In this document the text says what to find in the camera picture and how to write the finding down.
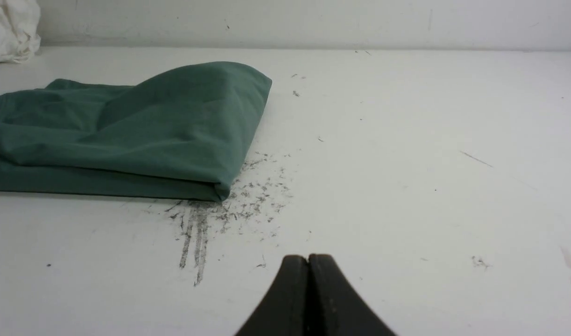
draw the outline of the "black object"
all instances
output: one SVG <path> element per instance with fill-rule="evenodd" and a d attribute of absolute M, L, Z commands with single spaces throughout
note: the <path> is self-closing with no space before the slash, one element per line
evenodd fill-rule
<path fill-rule="evenodd" d="M 236 336 L 395 336 L 354 291 L 330 255 L 283 258 Z"/>

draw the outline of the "white wall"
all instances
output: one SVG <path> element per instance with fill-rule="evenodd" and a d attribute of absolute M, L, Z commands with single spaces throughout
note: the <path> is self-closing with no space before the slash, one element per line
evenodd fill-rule
<path fill-rule="evenodd" d="M 45 44 L 571 50 L 571 0 L 39 0 Z"/>

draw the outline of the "crumpled white fabric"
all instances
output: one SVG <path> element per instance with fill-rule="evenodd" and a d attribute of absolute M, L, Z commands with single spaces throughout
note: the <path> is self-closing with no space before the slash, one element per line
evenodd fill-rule
<path fill-rule="evenodd" d="M 22 63 L 40 47 L 36 0 L 0 0 L 0 62 Z"/>

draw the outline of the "black streak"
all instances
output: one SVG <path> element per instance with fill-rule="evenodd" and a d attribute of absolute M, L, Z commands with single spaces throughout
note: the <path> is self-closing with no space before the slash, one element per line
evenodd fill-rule
<path fill-rule="evenodd" d="M 167 210 L 165 210 L 165 212 L 169 212 L 172 211 L 173 209 L 175 209 L 176 206 L 179 206 L 183 203 L 183 200 L 177 202 L 176 204 L 174 204 L 174 206 L 172 206 L 171 208 L 168 208 Z"/>
<path fill-rule="evenodd" d="M 470 159 L 477 160 L 478 162 L 481 162 L 482 164 L 486 164 L 486 165 L 489 166 L 490 168 L 494 168 L 493 166 L 491 166 L 490 164 L 486 163 L 485 161 L 478 160 L 477 158 L 471 156 L 470 154 L 468 154 L 468 153 L 466 153 L 466 152 L 460 151 L 460 153 L 466 155 L 466 156 L 469 157 Z"/>

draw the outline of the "green towel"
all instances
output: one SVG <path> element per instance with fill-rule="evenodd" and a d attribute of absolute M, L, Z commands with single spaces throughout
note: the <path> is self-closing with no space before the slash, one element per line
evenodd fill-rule
<path fill-rule="evenodd" d="M 57 79 L 3 94 L 0 191 L 225 200 L 271 83 L 213 62 L 136 86 Z"/>

